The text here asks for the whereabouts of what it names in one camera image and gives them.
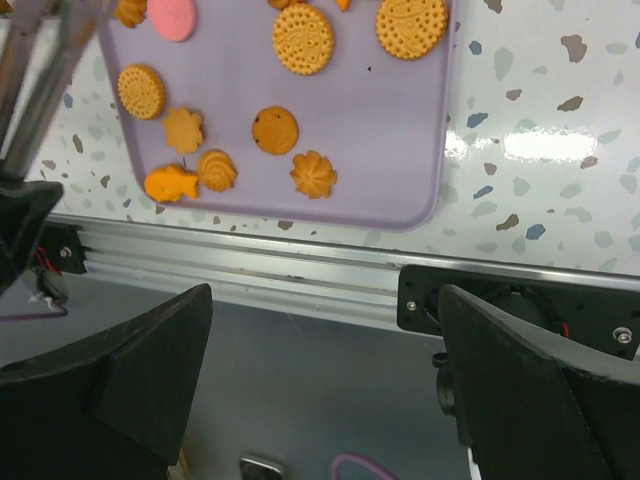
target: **black bracket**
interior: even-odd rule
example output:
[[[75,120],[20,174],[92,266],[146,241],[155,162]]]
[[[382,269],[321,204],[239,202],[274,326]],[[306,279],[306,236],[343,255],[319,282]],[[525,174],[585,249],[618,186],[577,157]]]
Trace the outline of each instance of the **black bracket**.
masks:
[[[84,248],[78,237],[78,227],[65,223],[46,222],[38,245],[44,249],[51,265],[60,272],[83,274]],[[31,263],[40,267],[36,255]]]
[[[509,313],[506,301],[522,297],[531,323],[620,358],[633,359],[640,345],[640,294],[542,280],[409,265],[398,284],[397,324],[402,330],[442,336],[438,297],[443,285],[458,287]]]

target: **biscuit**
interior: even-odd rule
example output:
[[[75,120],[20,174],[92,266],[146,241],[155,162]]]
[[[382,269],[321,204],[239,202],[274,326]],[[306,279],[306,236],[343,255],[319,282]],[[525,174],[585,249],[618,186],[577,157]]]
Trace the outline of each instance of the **biscuit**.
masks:
[[[349,7],[351,6],[351,0],[336,0],[336,3],[343,12],[349,10]]]
[[[148,15],[155,31],[170,42],[184,42],[196,30],[198,15],[193,0],[151,0]]]
[[[296,182],[296,191],[311,199],[329,198],[331,187],[338,181],[338,174],[328,158],[309,150],[306,155],[293,157],[293,166],[291,178]]]
[[[120,0],[113,15],[127,28],[135,28],[144,21],[147,0]]]
[[[394,57],[415,60],[440,42],[448,21],[444,0],[384,0],[378,10],[376,35]]]
[[[335,43],[329,20],[306,3],[287,7],[278,15],[272,42],[282,64],[298,75],[322,70],[331,59]]]
[[[202,116],[191,113],[186,108],[170,108],[162,119],[167,133],[167,145],[174,147],[181,155],[195,152],[204,141]]]
[[[144,190],[156,202],[177,202],[182,195],[198,198],[198,176],[175,164],[156,168],[144,181]]]
[[[160,76],[146,65],[129,65],[118,77],[118,95],[127,111],[139,120],[162,113],[167,96]]]
[[[204,152],[198,161],[198,178],[209,190],[224,192],[233,188],[237,177],[231,157],[222,150]]]
[[[298,124],[288,110],[269,107],[253,120],[251,134],[256,145],[271,155],[284,155],[298,141]]]
[[[296,4],[296,3],[304,3],[305,0],[267,0],[269,5],[273,8],[277,8],[278,10],[284,10],[285,8]]]

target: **purple tray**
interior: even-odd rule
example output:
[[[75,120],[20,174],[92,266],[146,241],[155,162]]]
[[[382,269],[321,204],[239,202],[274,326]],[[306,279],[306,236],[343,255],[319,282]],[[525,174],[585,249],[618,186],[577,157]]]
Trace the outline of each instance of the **purple tray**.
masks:
[[[153,67],[167,87],[167,105],[204,116],[205,142],[185,157],[195,170],[202,152],[226,151],[238,179],[218,194],[201,187],[198,200],[176,205],[277,219],[408,230],[432,215],[444,156],[453,7],[441,44],[417,61],[386,53],[376,38],[379,1],[354,0],[341,12],[315,0],[334,30],[329,65],[303,77],[290,73],[271,46],[278,12],[266,0],[196,0],[198,27],[184,43],[163,40],[146,20],[128,29],[111,20],[100,31],[112,85],[132,63]],[[280,105],[298,121],[300,138],[287,155],[256,147],[251,124]],[[118,102],[133,170],[142,185],[154,168],[182,157],[167,147],[162,122],[137,121]],[[317,150],[338,172],[329,199],[309,200],[289,176],[296,153]]]

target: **speckled white countertop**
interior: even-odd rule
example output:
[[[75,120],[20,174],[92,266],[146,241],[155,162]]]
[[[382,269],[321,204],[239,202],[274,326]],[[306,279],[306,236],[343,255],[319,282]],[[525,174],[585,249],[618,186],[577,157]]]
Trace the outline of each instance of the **speckled white countertop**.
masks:
[[[314,3],[335,7],[333,0]],[[65,184],[57,208],[63,214],[640,272],[640,0],[460,0],[459,6],[440,202],[434,218],[414,231],[157,207],[131,172],[95,41],[31,178]],[[43,32],[30,83],[50,38]]]

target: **screw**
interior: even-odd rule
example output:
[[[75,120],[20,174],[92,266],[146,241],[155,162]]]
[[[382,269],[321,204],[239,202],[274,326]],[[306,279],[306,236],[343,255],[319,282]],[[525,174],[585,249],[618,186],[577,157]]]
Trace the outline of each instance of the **screw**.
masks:
[[[627,343],[631,343],[633,335],[628,328],[618,327],[613,331],[613,338],[615,338],[618,343],[626,345]]]
[[[436,353],[431,357],[431,365],[436,368],[442,368],[449,364],[449,356],[446,352]]]

